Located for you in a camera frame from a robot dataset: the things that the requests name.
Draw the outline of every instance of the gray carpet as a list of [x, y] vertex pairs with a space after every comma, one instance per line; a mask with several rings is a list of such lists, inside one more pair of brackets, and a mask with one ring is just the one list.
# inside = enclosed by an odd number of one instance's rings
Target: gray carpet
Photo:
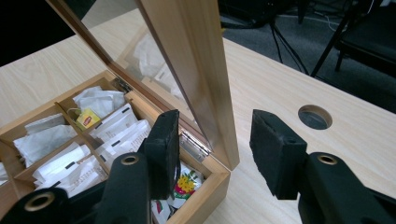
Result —
[[[278, 15], [276, 17], [276, 26], [299, 54], [310, 74], [321, 53], [326, 48], [333, 34], [332, 29], [336, 29], [339, 19], [331, 18], [331, 23], [329, 24], [326, 18], [308, 12], [303, 23], [298, 24], [297, 17], [293, 16], [293, 13], [290, 13], [291, 11], [296, 12], [296, 9], [291, 8], [287, 14]], [[236, 20], [224, 17], [222, 20], [236, 22]], [[248, 49], [279, 61], [269, 24], [259, 29], [227, 29], [223, 36]], [[278, 43], [283, 64], [302, 71], [279, 40]], [[335, 72], [334, 68], [337, 58], [338, 51], [332, 49], [316, 78], [392, 113], [396, 113], [396, 78], [348, 58], [343, 60], [341, 71]]]

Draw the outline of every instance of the black chair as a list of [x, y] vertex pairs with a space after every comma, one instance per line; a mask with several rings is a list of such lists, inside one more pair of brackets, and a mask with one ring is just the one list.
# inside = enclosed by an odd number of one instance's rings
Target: black chair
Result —
[[311, 77], [315, 77], [332, 47], [340, 50], [336, 71], [345, 55], [396, 77], [396, 4], [380, 7], [377, 0], [360, 0], [346, 13]]

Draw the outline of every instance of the chair leg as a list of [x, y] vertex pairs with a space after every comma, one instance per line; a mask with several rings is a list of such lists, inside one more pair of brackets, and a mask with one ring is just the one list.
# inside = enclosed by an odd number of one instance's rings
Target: chair leg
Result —
[[340, 67], [341, 67], [341, 62], [344, 59], [344, 55], [345, 53], [343, 51], [340, 50], [340, 54], [338, 55], [338, 60], [337, 60], [337, 65], [335, 66], [335, 71], [339, 72], [340, 71]]

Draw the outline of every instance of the round cable hole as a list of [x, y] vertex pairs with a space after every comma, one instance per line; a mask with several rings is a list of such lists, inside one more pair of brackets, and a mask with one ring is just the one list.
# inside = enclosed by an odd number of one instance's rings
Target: round cable hole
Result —
[[334, 157], [328, 155], [320, 155], [318, 156], [318, 160], [328, 165], [337, 164], [337, 160]]
[[325, 109], [317, 105], [304, 105], [298, 111], [300, 121], [306, 126], [325, 130], [332, 126], [332, 116]]
[[50, 205], [54, 199], [55, 195], [52, 192], [44, 192], [31, 198], [24, 209], [28, 212], [35, 212]]
[[121, 160], [121, 163], [124, 165], [133, 165], [139, 161], [139, 158], [136, 156], [127, 156]]

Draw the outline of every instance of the glass lid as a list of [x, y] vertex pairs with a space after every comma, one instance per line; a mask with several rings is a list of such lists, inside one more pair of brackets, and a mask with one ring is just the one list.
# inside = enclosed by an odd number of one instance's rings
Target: glass lid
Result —
[[149, 99], [161, 109], [178, 109], [188, 131], [198, 134], [227, 167], [236, 166], [239, 157], [216, 1], [48, 2], [109, 70], [152, 96]]

